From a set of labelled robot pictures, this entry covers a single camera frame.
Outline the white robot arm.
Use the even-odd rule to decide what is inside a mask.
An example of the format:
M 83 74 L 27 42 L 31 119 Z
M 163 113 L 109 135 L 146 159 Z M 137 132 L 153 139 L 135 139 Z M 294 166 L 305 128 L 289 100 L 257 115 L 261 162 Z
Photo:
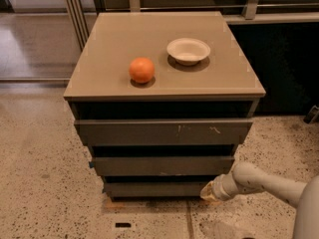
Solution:
M 319 176 L 300 182 L 266 173 L 250 162 L 239 162 L 201 191 L 205 201 L 227 201 L 237 195 L 267 192 L 296 209 L 292 239 L 319 239 Z

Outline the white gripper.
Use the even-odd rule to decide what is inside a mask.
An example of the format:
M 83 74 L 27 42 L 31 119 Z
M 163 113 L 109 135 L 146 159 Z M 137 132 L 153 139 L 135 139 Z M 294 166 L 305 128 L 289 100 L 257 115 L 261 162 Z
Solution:
M 231 174 L 221 174 L 210 181 L 201 191 L 200 197 L 205 201 L 216 199 L 226 201 L 238 194 L 238 188 Z

